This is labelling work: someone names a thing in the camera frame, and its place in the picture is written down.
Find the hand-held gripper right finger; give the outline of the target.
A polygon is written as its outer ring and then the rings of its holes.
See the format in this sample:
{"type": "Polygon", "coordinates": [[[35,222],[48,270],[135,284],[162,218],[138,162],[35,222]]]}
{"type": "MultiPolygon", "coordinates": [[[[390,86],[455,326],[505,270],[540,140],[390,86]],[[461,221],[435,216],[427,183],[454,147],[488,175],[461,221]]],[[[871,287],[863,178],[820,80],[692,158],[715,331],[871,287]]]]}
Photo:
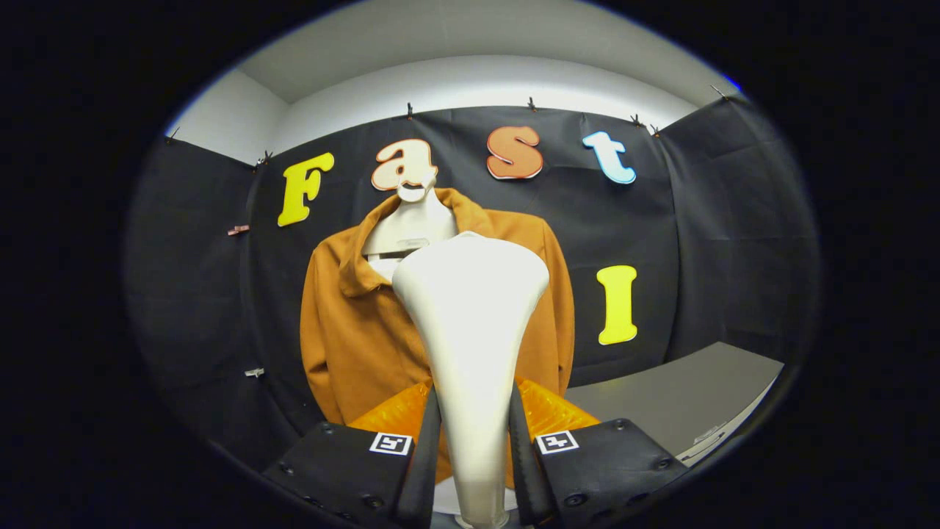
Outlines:
{"type": "Polygon", "coordinates": [[[634,422],[601,422],[526,378],[508,409],[522,525],[610,528],[666,495],[688,466],[634,422]]]}

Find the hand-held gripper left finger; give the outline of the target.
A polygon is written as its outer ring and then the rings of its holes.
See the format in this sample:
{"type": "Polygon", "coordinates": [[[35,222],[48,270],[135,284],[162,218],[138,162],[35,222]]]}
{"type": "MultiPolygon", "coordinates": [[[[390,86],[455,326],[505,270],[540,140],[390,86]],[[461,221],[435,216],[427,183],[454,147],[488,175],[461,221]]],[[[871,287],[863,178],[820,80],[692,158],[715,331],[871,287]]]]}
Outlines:
{"type": "Polygon", "coordinates": [[[417,383],[353,425],[314,426],[263,475],[353,525],[429,528],[441,426],[432,382],[417,383]]]}

